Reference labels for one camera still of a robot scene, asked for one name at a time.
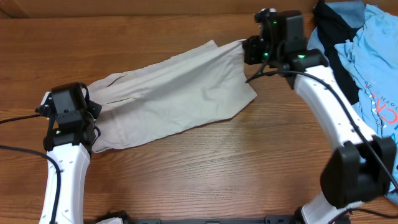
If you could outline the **beige shorts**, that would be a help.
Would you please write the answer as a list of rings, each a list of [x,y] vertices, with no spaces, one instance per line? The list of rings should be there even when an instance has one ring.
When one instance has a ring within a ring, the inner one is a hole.
[[[93,152],[127,149],[231,119],[257,96],[246,82],[241,40],[214,40],[168,60],[89,85],[102,106]]]

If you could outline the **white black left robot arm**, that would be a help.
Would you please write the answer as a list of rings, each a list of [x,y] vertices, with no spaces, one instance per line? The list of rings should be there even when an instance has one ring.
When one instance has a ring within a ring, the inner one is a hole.
[[[36,113],[49,119],[44,137],[48,161],[41,223],[83,223],[85,177],[92,147],[101,132],[95,125],[101,105],[90,100],[84,83],[47,92]]]

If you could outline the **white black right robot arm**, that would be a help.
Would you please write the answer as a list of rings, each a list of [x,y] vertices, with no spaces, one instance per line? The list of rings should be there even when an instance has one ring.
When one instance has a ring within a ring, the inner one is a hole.
[[[397,148],[356,114],[339,88],[326,57],[307,49],[300,11],[263,9],[260,33],[243,42],[244,61],[258,65],[254,78],[280,75],[312,110],[332,153],[321,176],[322,191],[292,215],[268,215],[266,223],[349,223],[363,204],[386,195]]]

